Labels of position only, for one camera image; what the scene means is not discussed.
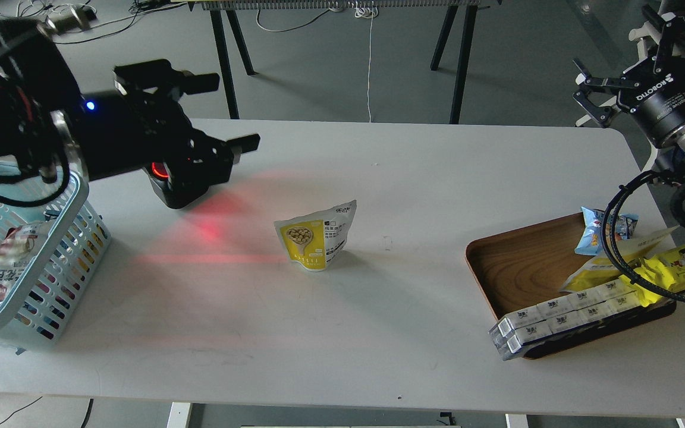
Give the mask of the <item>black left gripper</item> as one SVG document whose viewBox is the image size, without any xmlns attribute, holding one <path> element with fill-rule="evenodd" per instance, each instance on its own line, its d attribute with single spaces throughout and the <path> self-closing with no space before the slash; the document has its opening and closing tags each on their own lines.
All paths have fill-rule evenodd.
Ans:
<svg viewBox="0 0 685 428">
<path fill-rule="evenodd" d="M 217 73 L 175 70 L 167 59 L 115 66 L 117 89 L 84 96 L 60 90 L 63 148 L 68 166 L 85 181 L 164 163 L 173 191 L 206 191 L 230 180 L 240 156 L 256 151 L 259 134 L 222 140 L 194 131 L 183 95 L 216 92 Z"/>
</svg>

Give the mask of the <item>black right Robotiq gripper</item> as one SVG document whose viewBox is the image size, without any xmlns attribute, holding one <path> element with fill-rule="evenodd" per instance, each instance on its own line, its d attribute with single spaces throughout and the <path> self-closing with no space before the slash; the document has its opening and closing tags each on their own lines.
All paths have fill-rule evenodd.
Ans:
<svg viewBox="0 0 685 428">
<path fill-rule="evenodd" d="M 653 61 L 637 62 L 620 77 L 595 77 L 573 58 L 579 71 L 573 99 L 585 111 L 576 125 L 590 120 L 607 129 L 618 115 L 630 114 L 650 144 L 663 149 L 685 124 L 685 5 L 661 5 L 657 11 L 642 5 L 642 15 L 660 33 Z M 672 57 L 676 47 L 684 58 Z"/>
</svg>

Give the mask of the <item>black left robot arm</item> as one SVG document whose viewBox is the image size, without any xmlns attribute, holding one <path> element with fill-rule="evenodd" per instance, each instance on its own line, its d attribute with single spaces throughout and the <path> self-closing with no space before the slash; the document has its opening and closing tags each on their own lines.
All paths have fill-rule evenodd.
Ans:
<svg viewBox="0 0 685 428">
<path fill-rule="evenodd" d="M 214 138 L 180 106 L 183 95 L 217 90 L 217 73 L 156 59 L 117 66 L 114 89 L 83 94 L 54 36 L 95 19 L 81 9 L 47 21 L 0 19 L 0 203 L 45 206 L 66 190 L 70 170 L 98 181 L 142 169 L 171 209 L 228 182 L 259 135 Z"/>
</svg>

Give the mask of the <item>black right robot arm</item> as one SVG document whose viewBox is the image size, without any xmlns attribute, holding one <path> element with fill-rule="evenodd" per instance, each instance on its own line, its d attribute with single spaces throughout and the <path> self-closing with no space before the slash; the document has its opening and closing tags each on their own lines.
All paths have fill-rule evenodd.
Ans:
<svg viewBox="0 0 685 428">
<path fill-rule="evenodd" d="M 644 25 L 630 35 L 638 61 L 618 77 L 601 78 L 575 60 L 573 97 L 599 127 L 620 113 L 633 119 L 655 152 L 649 169 L 676 187 L 670 211 L 685 228 L 685 3 L 660 11 L 645 5 L 642 14 Z"/>
</svg>

